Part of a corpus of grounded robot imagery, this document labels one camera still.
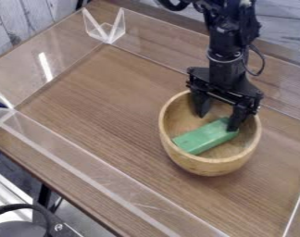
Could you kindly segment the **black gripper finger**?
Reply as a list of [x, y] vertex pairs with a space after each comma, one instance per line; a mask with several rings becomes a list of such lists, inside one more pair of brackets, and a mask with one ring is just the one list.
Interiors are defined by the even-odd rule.
[[240, 123], [246, 120], [249, 116], [249, 108], [243, 104], [235, 104], [232, 107], [232, 114], [228, 118], [226, 130], [236, 131]]
[[191, 93], [191, 100], [194, 104], [194, 111], [199, 118], [202, 118], [210, 110], [210, 96], [202, 92]]

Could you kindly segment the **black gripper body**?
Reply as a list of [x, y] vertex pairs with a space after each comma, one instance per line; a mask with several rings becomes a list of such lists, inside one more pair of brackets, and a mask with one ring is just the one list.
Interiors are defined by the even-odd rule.
[[192, 92], [208, 94], [210, 103], [212, 99], [230, 104], [243, 104], [249, 108], [249, 115], [258, 113], [259, 101], [263, 98], [263, 92], [249, 81], [246, 74], [247, 68], [247, 52], [223, 59], [207, 53], [208, 67], [188, 67], [187, 87]]

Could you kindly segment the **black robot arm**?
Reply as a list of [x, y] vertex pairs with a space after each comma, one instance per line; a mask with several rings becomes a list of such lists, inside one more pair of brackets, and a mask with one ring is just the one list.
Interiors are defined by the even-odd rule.
[[249, 53], [255, 51], [259, 22], [255, 0], [158, 0], [171, 11], [187, 6], [203, 14], [208, 30], [208, 66], [187, 68], [187, 87], [191, 92], [194, 112], [203, 117], [214, 99], [232, 106], [226, 129], [235, 131], [249, 116], [258, 113], [263, 92], [247, 77]]

